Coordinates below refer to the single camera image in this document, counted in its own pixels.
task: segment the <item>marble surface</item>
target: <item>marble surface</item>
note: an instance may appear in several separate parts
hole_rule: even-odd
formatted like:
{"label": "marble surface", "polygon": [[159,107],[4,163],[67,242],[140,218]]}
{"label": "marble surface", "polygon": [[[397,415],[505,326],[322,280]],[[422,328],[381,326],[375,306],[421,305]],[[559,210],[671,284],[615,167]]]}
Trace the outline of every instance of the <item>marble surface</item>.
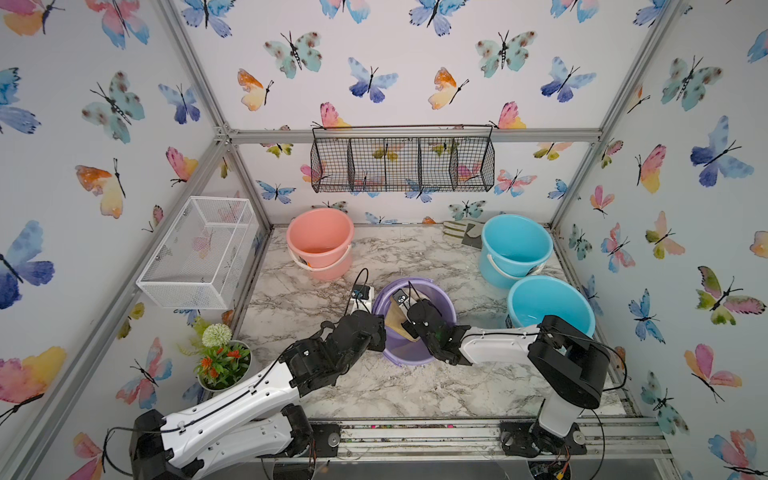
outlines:
{"label": "marble surface", "polygon": [[[344,278],[316,282],[290,259],[286,228],[275,229],[240,331],[262,366],[322,321],[337,321],[363,267],[377,294],[404,276],[431,278],[450,296],[459,323],[504,328],[506,291],[480,275],[479,250],[443,241],[442,226],[356,227],[352,254]],[[554,255],[541,274],[565,280]],[[336,386],[311,392],[301,403],[310,418],[536,416],[550,391],[533,366],[434,361],[401,367],[366,352]],[[603,395],[598,414],[624,414],[614,392]]]}

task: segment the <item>white wire basket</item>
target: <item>white wire basket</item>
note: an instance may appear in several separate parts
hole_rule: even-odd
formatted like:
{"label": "white wire basket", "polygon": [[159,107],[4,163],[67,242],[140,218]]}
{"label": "white wire basket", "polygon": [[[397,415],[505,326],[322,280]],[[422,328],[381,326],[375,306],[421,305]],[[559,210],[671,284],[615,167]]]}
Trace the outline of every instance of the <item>white wire basket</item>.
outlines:
{"label": "white wire basket", "polygon": [[246,198],[190,197],[136,284],[159,306],[225,310],[258,229]]}

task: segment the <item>white bucket handle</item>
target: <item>white bucket handle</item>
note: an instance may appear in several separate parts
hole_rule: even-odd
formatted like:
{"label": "white bucket handle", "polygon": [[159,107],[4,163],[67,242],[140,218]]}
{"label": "white bucket handle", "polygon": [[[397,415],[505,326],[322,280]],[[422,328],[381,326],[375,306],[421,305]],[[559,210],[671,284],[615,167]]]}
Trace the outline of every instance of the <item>white bucket handle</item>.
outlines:
{"label": "white bucket handle", "polygon": [[298,259],[298,257],[296,257],[296,254],[290,248],[288,249],[288,253],[290,253],[290,257],[293,258],[293,262],[296,265],[302,267],[304,270],[308,270],[310,272],[324,272],[325,270],[330,270],[333,267],[335,267],[336,265],[339,265],[341,262],[343,262],[344,259],[346,258],[346,256],[349,255],[349,252],[351,250],[352,250],[352,244],[350,243],[347,246],[347,248],[346,248],[346,252],[344,252],[344,254],[341,256],[341,258],[339,258],[337,261],[331,263],[329,266],[324,266],[322,268],[314,268],[314,267],[311,267],[311,266],[307,265],[306,263],[303,263],[301,260]]}
{"label": "white bucket handle", "polygon": [[538,275],[543,269],[544,264],[542,263],[539,266],[535,266],[532,269],[528,271],[524,276],[512,276],[509,273],[506,273],[504,270],[498,268],[498,265],[496,265],[496,262],[493,261],[493,256],[489,253],[488,254],[488,262],[493,266],[497,272],[499,272],[504,278],[510,279],[510,280],[522,280],[528,275]]}

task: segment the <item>wire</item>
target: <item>wire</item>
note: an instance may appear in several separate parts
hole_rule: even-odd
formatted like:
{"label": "wire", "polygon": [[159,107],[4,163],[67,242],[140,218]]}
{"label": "wire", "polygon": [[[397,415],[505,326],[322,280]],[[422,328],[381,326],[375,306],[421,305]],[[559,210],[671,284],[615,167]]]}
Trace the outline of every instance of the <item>wire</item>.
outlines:
{"label": "wire", "polygon": [[600,467],[603,466],[603,460],[605,460],[605,430],[603,429],[603,422],[600,420],[600,417],[594,410],[592,410],[592,413],[594,413],[594,416],[598,418],[598,423],[600,423],[600,434],[603,436],[603,454],[600,455],[600,463],[598,464],[598,469],[594,471],[594,474],[592,474],[589,480],[594,480],[594,478],[598,476]]}

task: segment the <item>purple bucket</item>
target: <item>purple bucket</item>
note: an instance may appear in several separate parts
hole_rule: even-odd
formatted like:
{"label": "purple bucket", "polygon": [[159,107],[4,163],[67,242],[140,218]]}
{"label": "purple bucket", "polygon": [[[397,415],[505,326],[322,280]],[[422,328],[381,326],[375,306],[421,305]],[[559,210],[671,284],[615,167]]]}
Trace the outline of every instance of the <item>purple bucket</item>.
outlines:
{"label": "purple bucket", "polygon": [[[389,307],[392,305],[389,298],[397,289],[404,289],[408,291],[408,282],[410,282],[419,292],[424,293],[432,303],[437,307],[437,310],[442,314],[442,317],[449,325],[456,324],[456,310],[453,308],[453,303],[448,297],[448,294],[435,285],[435,282],[417,276],[410,276],[408,278],[401,278],[395,280],[389,285],[384,287],[376,300],[373,302],[374,315],[386,316],[389,311]],[[404,366],[416,366],[426,365],[430,363],[435,357],[429,353],[427,346],[424,342],[419,340],[418,342],[411,342],[404,339],[399,333],[386,327],[386,348],[384,349],[384,356],[392,361],[395,365]]]}

